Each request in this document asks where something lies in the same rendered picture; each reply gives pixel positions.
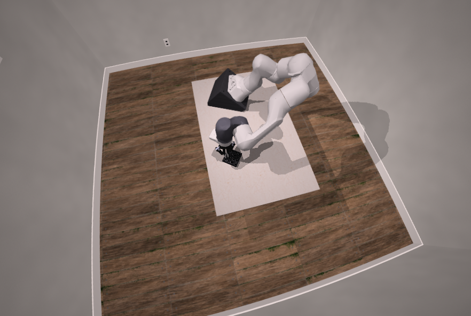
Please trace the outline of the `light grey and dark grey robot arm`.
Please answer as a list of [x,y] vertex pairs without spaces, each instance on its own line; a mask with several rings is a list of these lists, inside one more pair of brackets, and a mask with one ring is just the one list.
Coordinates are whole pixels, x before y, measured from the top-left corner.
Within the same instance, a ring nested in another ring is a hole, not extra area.
[[[264,125],[252,132],[248,121],[243,116],[220,118],[209,139],[220,146],[227,147],[233,142],[233,136],[242,151],[252,149],[260,140],[282,124],[285,115],[291,109],[311,98],[319,91],[319,82],[312,59],[306,53],[282,58],[278,63],[263,54],[257,55],[252,63],[253,71],[246,77],[229,75],[228,92],[235,101],[242,102],[256,89],[262,86],[262,78],[280,84],[286,78],[290,83],[276,91],[268,101],[268,118]],[[288,67],[287,67],[288,66]]]

